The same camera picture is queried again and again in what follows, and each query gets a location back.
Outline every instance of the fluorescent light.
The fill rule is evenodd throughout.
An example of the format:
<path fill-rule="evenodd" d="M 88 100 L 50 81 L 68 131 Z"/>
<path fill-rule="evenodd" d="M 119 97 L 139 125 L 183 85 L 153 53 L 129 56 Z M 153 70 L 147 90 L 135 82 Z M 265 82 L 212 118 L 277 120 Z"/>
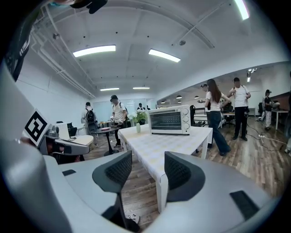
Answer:
<path fill-rule="evenodd" d="M 112 91 L 112 90 L 119 90 L 119 87 L 116 87 L 116 88 L 104 88 L 104 89 L 100 89 L 100 91 Z"/>
<path fill-rule="evenodd" d="M 246 20 L 249 18 L 249 13 L 246 10 L 246 5 L 243 0 L 235 0 L 238 9 L 241 12 L 242 20 Z"/>
<path fill-rule="evenodd" d="M 169 54 L 166 54 L 163 52 L 159 52 L 159 51 L 153 50 L 153 49 L 150 50 L 149 54 L 155 55 L 155 56 L 160 56 L 160 57 L 166 58 L 166 59 L 174 61 L 174 62 L 179 62 L 181 60 L 181 59 L 174 57 L 172 55 L 169 55 Z"/>
<path fill-rule="evenodd" d="M 133 87 L 133 89 L 137 90 L 137 89 L 149 89 L 149 87 Z"/>
<path fill-rule="evenodd" d="M 115 50 L 116 50 L 116 46 L 99 46 L 95 48 L 80 50 L 80 51 L 74 52 L 73 54 L 75 57 L 79 57 L 79 56 L 84 56 L 91 53 L 109 52 L 109 51 L 115 51 Z"/>

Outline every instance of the oven control knob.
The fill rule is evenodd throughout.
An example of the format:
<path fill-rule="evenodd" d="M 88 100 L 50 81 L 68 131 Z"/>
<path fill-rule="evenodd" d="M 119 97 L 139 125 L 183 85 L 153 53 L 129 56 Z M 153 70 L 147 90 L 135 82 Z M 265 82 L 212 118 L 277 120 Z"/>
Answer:
<path fill-rule="evenodd" d="M 190 128 L 190 125 L 188 123 L 185 123 L 184 124 L 184 129 L 189 129 Z"/>
<path fill-rule="evenodd" d="M 184 117 L 183 117 L 183 122 L 188 122 L 188 121 L 189 121 L 189 117 L 184 116 Z"/>
<path fill-rule="evenodd" d="M 188 114 L 189 110 L 187 108 L 183 108 L 182 112 L 183 112 L 183 114 L 186 115 L 186 114 Z"/>

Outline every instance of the small potted plant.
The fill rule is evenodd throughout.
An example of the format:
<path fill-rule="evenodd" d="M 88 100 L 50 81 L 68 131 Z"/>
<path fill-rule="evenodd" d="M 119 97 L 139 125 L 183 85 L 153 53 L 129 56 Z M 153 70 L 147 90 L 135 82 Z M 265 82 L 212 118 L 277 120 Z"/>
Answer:
<path fill-rule="evenodd" d="M 134 123 L 136 123 L 136 131 L 139 133 L 140 132 L 139 122 L 145 122 L 147 115 L 144 111 L 138 109 L 136 112 L 130 114 L 128 118 L 130 118 Z"/>

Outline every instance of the toaster oven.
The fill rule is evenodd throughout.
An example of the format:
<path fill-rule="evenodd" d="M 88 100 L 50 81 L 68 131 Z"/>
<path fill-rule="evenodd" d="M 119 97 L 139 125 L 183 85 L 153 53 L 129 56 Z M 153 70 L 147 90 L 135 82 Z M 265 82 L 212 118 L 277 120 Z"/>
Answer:
<path fill-rule="evenodd" d="M 189 105 L 174 106 L 148 111 L 151 133 L 190 134 Z"/>

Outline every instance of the oven door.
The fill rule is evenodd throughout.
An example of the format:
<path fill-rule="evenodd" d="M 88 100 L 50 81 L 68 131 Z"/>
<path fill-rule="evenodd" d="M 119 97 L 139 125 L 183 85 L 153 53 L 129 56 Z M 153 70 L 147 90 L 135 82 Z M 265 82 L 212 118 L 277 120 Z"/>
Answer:
<path fill-rule="evenodd" d="M 150 121 L 152 133 L 183 133 L 181 109 L 151 112 Z"/>

